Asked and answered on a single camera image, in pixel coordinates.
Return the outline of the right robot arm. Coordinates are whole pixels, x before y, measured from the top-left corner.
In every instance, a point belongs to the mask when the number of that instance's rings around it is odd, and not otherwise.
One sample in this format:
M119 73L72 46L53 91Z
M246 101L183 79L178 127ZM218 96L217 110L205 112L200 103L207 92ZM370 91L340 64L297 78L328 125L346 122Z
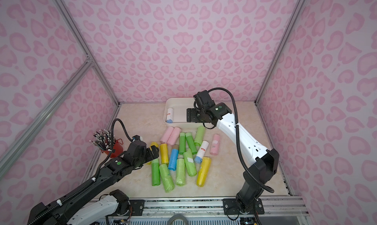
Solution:
M266 183L277 172L279 153L270 150L257 141L240 123L237 106L234 111L225 104L219 103L209 108L188 108L188 123L211 123L221 130L236 144L237 154L244 167L244 184L236 195L236 206L240 213L257 214L260 210L259 197L264 191L270 193L274 189Z

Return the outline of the pink roll with white label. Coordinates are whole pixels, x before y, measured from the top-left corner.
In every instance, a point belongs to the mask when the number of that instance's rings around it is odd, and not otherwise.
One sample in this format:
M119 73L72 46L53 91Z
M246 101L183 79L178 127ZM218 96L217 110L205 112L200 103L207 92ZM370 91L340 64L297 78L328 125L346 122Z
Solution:
M211 143L211 148L210 148L210 154L211 155L218 155L220 151L220 135L219 134L214 134L212 143Z

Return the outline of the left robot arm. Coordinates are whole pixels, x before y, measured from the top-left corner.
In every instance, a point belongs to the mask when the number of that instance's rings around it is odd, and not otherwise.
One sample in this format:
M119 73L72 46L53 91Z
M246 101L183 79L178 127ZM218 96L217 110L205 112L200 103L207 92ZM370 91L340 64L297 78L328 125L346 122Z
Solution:
M73 191L52 201L48 205L39 203L29 214L29 225L66 225L76 212L96 195L120 181L145 163L159 157L156 146L147 147L143 141L130 143L127 151L108 160L99 167L92 178Z

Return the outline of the bright green roll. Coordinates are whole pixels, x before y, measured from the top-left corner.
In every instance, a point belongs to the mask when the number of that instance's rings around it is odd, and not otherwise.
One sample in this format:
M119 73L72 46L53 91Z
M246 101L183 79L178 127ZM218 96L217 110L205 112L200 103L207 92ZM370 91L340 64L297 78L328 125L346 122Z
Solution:
M161 183L159 166L160 166L159 159L152 160L151 162L152 186L159 186Z

